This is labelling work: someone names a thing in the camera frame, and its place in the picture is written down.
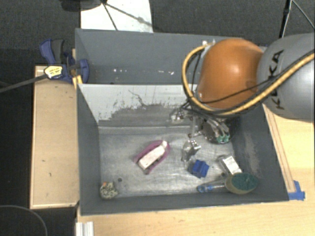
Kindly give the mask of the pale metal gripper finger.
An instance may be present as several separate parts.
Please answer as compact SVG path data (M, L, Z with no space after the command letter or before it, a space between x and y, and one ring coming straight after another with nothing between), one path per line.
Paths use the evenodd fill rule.
M182 148L182 157L181 157L181 160L182 160L183 162L189 161L191 149L192 149L191 142L190 142L190 141L186 141L186 142L184 143L184 145L183 145L183 148Z
M196 153L200 149L201 149L201 145L195 139L189 140L189 151L188 151L189 157L196 155Z

